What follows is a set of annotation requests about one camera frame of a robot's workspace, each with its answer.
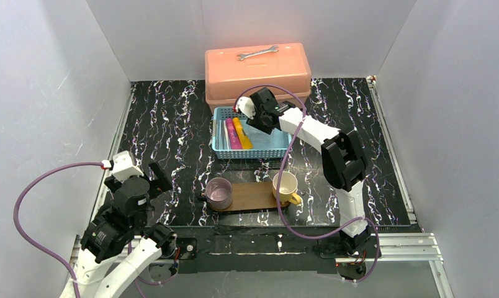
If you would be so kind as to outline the brown wooden oval tray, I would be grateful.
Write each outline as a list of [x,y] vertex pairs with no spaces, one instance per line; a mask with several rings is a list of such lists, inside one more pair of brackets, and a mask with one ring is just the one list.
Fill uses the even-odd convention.
[[213,210],[217,212],[246,212],[277,208],[276,199],[272,193],[272,182],[270,181],[237,183],[232,184],[232,187],[232,204],[224,210]]

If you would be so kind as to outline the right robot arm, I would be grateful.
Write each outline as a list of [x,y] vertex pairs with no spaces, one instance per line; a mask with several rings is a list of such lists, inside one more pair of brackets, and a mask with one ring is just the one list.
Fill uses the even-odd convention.
[[249,126],[267,134],[275,129],[289,133],[321,154],[323,175],[336,190],[339,226],[316,239],[338,235],[346,254],[362,251],[371,235],[363,199],[368,160],[357,131],[344,132],[314,119],[301,100],[297,105],[278,102],[271,88],[255,86],[255,93],[236,99],[233,110],[246,116]]

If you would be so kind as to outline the light blue plastic basket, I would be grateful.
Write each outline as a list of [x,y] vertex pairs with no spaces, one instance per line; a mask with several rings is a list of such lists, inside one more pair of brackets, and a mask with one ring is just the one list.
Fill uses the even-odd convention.
[[288,135],[288,141],[285,143],[284,148],[274,148],[274,149],[253,149],[250,150],[224,150],[219,151],[217,147],[217,125],[219,120],[227,120],[228,118],[233,119],[234,117],[238,117],[241,121],[243,129],[245,133],[247,129],[245,128],[247,117],[243,114],[237,114],[233,111],[231,107],[217,107],[213,111],[213,124],[212,124],[212,150],[215,152],[216,156],[220,159],[274,159],[274,158],[283,158],[289,143],[292,140],[292,136],[289,133],[285,133]]

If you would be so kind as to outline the clear textured glass cup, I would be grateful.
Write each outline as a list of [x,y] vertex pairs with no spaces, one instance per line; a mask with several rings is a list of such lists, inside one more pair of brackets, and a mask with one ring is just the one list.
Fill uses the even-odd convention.
[[289,138],[287,134],[278,129],[274,129],[270,134],[267,134],[249,125],[246,125],[245,128],[255,149],[284,148]]

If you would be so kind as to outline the yellow ceramic mug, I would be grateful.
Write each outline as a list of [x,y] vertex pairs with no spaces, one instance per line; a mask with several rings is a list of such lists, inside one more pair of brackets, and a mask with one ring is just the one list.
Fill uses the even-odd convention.
[[302,198],[297,194],[298,180],[294,174],[284,171],[282,172],[281,182],[279,183],[279,173],[272,180],[272,193],[281,205],[302,203]]

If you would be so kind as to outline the pink toothpaste tube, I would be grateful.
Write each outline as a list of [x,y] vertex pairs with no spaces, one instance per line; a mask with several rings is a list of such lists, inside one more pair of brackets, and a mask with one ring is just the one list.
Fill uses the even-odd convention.
[[235,126],[233,123],[233,119],[228,118],[225,121],[225,124],[226,124],[226,128],[227,128],[228,138],[230,141],[230,148],[232,150],[242,150],[243,147],[242,147],[241,142],[238,138],[238,134],[236,132],[236,129],[235,129]]

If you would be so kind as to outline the purple ceramic mug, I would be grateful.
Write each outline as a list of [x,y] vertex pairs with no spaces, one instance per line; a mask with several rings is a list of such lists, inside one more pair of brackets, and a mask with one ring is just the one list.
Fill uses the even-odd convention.
[[232,191],[233,187],[229,180],[217,177],[207,183],[204,193],[197,199],[208,203],[215,210],[224,210],[233,202]]

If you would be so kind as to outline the grey toothbrush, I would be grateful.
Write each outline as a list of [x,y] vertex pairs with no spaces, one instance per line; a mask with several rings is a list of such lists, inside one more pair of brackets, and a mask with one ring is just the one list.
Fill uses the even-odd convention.
[[224,128],[223,128],[223,120],[218,121],[217,125],[217,147],[218,150],[224,150],[225,149],[225,136],[224,136]]

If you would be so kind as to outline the salmon plastic toolbox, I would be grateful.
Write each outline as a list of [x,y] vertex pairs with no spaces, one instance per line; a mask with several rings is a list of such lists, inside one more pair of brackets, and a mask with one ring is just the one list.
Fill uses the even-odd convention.
[[312,72],[301,43],[276,44],[279,51],[237,60],[237,54],[263,50],[272,45],[221,48],[205,52],[205,101],[210,110],[232,106],[248,88],[260,84],[280,86],[301,101],[311,93]]

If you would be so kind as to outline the yellow toothpaste tube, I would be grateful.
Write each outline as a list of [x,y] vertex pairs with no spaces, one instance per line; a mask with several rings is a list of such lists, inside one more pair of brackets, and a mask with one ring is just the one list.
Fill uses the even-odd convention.
[[238,117],[234,117],[232,119],[232,122],[233,122],[233,126],[237,132],[237,136],[239,138],[239,141],[241,143],[242,148],[244,150],[253,149],[253,144],[251,143],[251,140],[249,139],[249,137],[245,133],[240,119]]

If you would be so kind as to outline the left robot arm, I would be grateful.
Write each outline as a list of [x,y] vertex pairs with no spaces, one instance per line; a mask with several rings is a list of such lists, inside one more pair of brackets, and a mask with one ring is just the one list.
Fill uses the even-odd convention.
[[105,180],[113,199],[102,205],[85,229],[62,297],[119,297],[154,260],[173,261],[178,271],[176,233],[162,223],[147,225],[151,199],[172,190],[171,182],[157,162],[148,166],[150,179],[140,169],[120,169],[112,163],[112,175]]

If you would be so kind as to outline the white toothbrush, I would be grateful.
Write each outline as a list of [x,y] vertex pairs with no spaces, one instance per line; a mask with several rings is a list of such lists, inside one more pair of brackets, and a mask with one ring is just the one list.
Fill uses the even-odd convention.
[[225,120],[222,121],[222,127],[223,127],[223,132],[224,132],[226,150],[231,150],[230,136],[228,133],[227,123]]

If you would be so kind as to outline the silver open-end wrench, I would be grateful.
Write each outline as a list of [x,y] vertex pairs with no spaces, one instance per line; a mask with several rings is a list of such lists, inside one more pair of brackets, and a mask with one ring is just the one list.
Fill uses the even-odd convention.
[[278,52],[279,51],[279,46],[278,45],[273,45],[267,49],[263,49],[263,50],[258,50],[258,51],[255,51],[255,52],[251,52],[251,53],[240,53],[240,54],[237,54],[237,60],[238,61],[243,61],[247,58],[251,58],[251,57],[254,57],[254,56],[258,56],[258,55],[263,55],[263,54],[266,54],[266,53],[275,53],[275,52]]

